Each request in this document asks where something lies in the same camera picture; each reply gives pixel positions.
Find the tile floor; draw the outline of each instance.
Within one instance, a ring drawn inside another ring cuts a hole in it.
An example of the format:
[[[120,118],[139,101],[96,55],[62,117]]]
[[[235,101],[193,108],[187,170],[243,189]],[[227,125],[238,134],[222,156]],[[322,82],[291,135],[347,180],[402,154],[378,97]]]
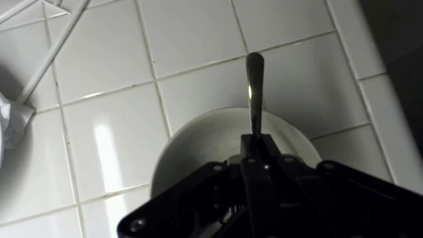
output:
[[[37,3],[0,26],[2,94],[17,97],[67,20]],[[4,159],[0,237],[116,237],[117,221],[148,201],[169,138],[203,113],[247,106],[244,57],[255,51],[267,61],[265,110],[324,159],[423,192],[374,49],[354,0],[92,0]]]

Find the black machine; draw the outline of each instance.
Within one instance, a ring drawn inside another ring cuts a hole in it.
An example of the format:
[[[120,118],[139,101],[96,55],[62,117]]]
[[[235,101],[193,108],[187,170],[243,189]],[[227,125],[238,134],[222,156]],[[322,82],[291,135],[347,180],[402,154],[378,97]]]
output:
[[[334,162],[310,168],[260,133],[264,60],[247,57],[251,135],[124,217],[120,238],[423,238],[423,199]]]

